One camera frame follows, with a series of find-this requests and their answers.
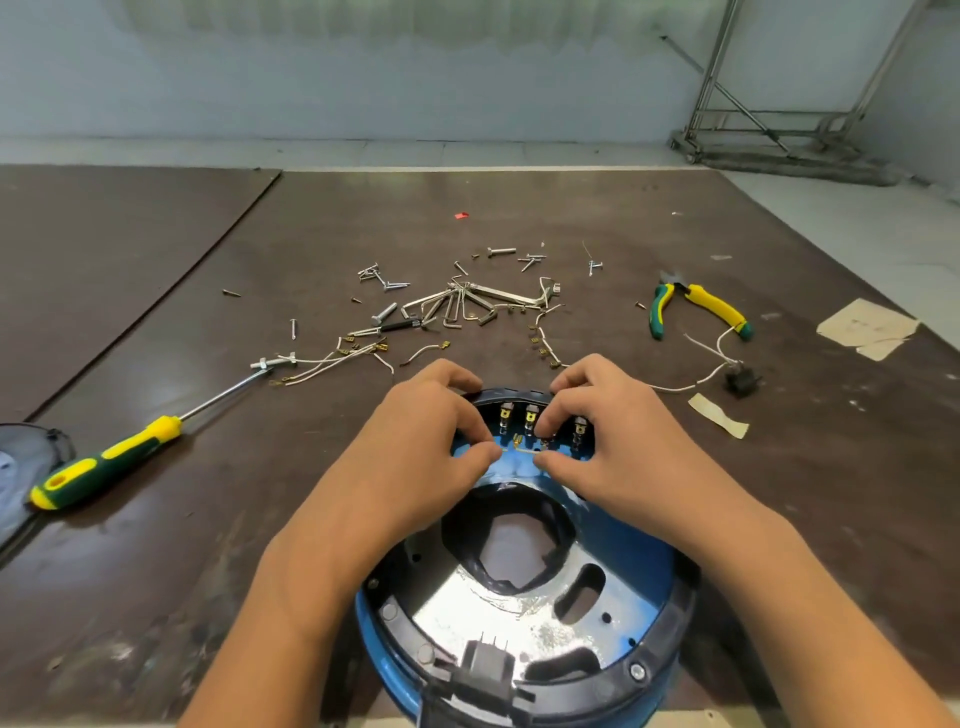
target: finger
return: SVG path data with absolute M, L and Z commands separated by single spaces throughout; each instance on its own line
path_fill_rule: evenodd
M 436 381 L 444 387 L 456 387 L 462 392 L 479 392 L 483 389 L 483 380 L 479 376 L 449 359 L 431 362 L 410 381 Z
M 458 394 L 447 390 L 453 401 L 457 415 L 457 429 L 464 433 L 469 443 L 491 442 L 493 435 L 487 423 L 483 421 L 480 411 Z
M 550 391 L 556 394 L 562 389 L 579 387 L 583 384 L 605 384 L 617 375 L 626 376 L 616 364 L 598 353 L 585 356 L 566 369 L 550 384 Z
M 584 490 L 589 490 L 590 465 L 582 460 L 574 460 L 556 450 L 545 450 L 534 455 L 534 465 L 546 471 L 550 477 L 561 485 L 565 485 L 581 496 L 586 496 Z
M 560 425 L 574 415 L 595 419 L 600 396 L 596 387 L 562 389 L 543 410 L 534 427 L 534 434 L 537 437 L 553 437 Z
M 478 443 L 455 459 L 457 482 L 472 487 L 493 463 L 500 459 L 503 449 L 497 443 Z

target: screwdriver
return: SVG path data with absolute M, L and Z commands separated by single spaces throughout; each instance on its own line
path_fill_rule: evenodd
M 31 489 L 30 502 L 41 510 L 56 511 L 109 488 L 144 463 L 160 446 L 180 437 L 180 426 L 186 420 L 270 371 L 270 368 L 261 369 L 184 415 L 162 415 L 99 455 L 79 458 L 56 469 Z

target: wooden board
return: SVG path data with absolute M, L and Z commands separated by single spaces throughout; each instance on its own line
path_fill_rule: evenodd
M 186 275 L 277 174 L 0 166 L 0 422 L 32 417 Z
M 461 210 L 470 217 L 454 220 Z M 593 278 L 582 241 L 604 261 Z M 512 257 L 470 258 L 488 246 L 549 257 L 521 274 Z M 715 357 L 682 334 L 712 342 L 723 325 L 677 299 L 666 338 L 653 341 L 634 301 L 649 302 L 660 269 L 681 270 L 751 317 L 754 341 L 727 348 L 764 376 L 761 390 L 737 401 L 719 381 L 703 387 L 751 424 L 747 437 L 734 440 L 684 396 L 666 396 L 668 406 L 797 525 L 941 694 L 960 692 L 960 381 L 949 376 L 960 375 L 960 353 L 925 328 L 879 363 L 818 336 L 817 324 L 852 299 L 886 302 L 714 172 L 285 175 L 41 420 L 71 432 L 80 450 L 113 442 L 238 380 L 260 356 L 326 354 L 386 303 L 439 290 L 455 259 L 471 279 L 528 295 L 537 275 L 553 276 L 566 306 L 543 323 L 557 353 L 601 352 L 661 385 L 708 372 Z M 356 272 L 375 261 L 410 288 L 387 295 L 359 283 Z M 244 298 L 211 295 L 224 286 Z M 296 343 L 290 318 L 300 322 Z M 387 357 L 397 364 L 447 338 L 449 357 L 488 385 L 542 389 L 554 372 L 529 341 L 530 323 L 501 314 L 484 328 L 399 332 Z M 299 387 L 253 387 L 191 422 L 121 487 L 48 525 L 0 571 L 0 718 L 178 715 L 264 546 L 391 383 L 365 358 Z M 709 587 L 683 665 L 668 707 L 771 698 Z

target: forearm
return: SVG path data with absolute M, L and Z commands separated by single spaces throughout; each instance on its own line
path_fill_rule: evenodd
M 746 627 L 793 725 L 955 725 L 785 519 L 755 501 L 738 518 L 694 558 Z
M 315 725 L 330 648 L 349 593 L 326 581 L 307 633 L 292 619 L 288 585 L 289 533 L 268 546 L 240 614 L 180 721 L 180 728 Z M 304 580 L 324 583 L 317 566 Z

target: pliers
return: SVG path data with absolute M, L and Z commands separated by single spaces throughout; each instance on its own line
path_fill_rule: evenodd
M 702 285 L 687 284 L 680 275 L 664 273 L 663 271 L 660 271 L 660 285 L 654 291 L 654 302 L 650 306 L 650 333 L 653 334 L 655 339 L 663 338 L 663 310 L 670 303 L 673 292 L 678 286 L 684 292 L 688 301 L 692 301 L 719 316 L 739 334 L 741 339 L 750 341 L 754 335 L 754 329 L 742 313 L 726 301 L 708 293 Z

